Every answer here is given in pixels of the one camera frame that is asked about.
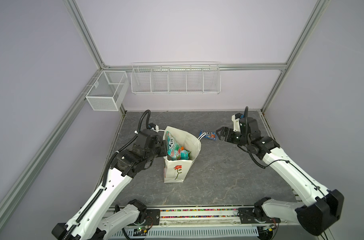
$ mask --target gray marble table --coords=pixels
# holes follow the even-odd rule
[[[160,129],[176,127],[198,137],[201,130],[215,132],[222,126],[232,127],[231,116],[235,113],[153,112],[150,122]],[[127,113],[114,151],[134,136],[141,114]],[[257,119],[262,136],[267,136],[258,112],[249,112],[249,117]],[[138,199],[147,206],[253,205],[263,197],[295,202],[291,187],[278,173],[256,166],[235,144],[203,138],[201,145],[183,183],[164,183],[163,158],[156,158],[151,168],[138,173],[122,190],[114,204],[123,206]]]

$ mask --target white wire basket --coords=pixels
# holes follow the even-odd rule
[[[134,94],[191,94],[220,93],[219,63],[134,67],[131,73],[131,90]]]
[[[119,111],[129,88],[125,71],[102,71],[86,94],[86,99],[95,111]]]

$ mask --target mesh basket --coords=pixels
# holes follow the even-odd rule
[[[125,71],[102,71],[86,94],[86,99],[93,110],[119,111],[128,88]]]
[[[133,68],[131,88],[134,94],[220,93],[219,64]]]

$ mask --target white paper bag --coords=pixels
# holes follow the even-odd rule
[[[190,160],[175,160],[171,161],[167,159],[167,156],[163,157],[165,159],[164,164],[164,179],[165,182],[183,182],[187,175],[191,165],[193,165],[196,157],[201,151],[201,142],[191,133],[180,130],[178,128],[167,126],[163,139],[167,140],[166,132],[174,137],[174,140],[183,146],[184,149],[191,151]]]

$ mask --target metal beam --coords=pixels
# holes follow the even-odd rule
[[[29,165],[0,203],[0,232],[12,216],[15,209],[18,207],[19,203],[22,201],[23,197],[37,178],[38,174],[50,158],[51,154],[54,152],[55,148],[69,129],[70,125],[73,123],[78,113],[81,111],[86,101],[86,93],[90,90],[100,72],[101,71],[98,70],[93,75],[89,83],[79,94],[70,109],[45,140],[39,151],[30,161]]]
[[[267,96],[267,99],[262,107],[262,113],[266,111],[266,109],[270,106],[271,101],[275,97],[276,93],[278,92],[280,86],[282,85],[283,81],[286,79],[289,71],[291,70],[292,66],[294,65],[295,60],[299,56],[301,50],[303,49],[304,45],[306,44],[307,40],[309,39],[309,36],[313,32],[316,24],[318,23],[320,17],[326,10],[330,0],[318,0],[316,3],[314,9],[311,12],[311,15],[309,19],[307,20],[307,23],[301,32],[298,41],[296,42],[293,50],[291,51],[291,54],[286,62],[286,69],[282,70],[280,75],[278,76],[278,79],[276,80],[274,86],[272,87],[269,95]]]
[[[172,65],[173,68],[186,67],[189,65]],[[236,71],[236,70],[285,70],[285,63],[244,63],[244,64],[220,64],[219,70],[221,71]],[[168,67],[166,65],[141,65],[141,68],[160,68]],[[132,71],[132,66],[108,66],[104,70],[116,71]]]
[[[70,13],[71,18],[74,21],[75,26],[77,27],[79,34],[81,35],[88,51],[90,52],[91,57],[93,58],[95,64],[98,69],[105,68],[105,64],[102,61],[101,55],[98,52],[98,49],[91,37],[91,34],[86,26],[85,21],[79,11],[78,5],[75,0],[63,0],[63,3],[67,7],[67,10]]]

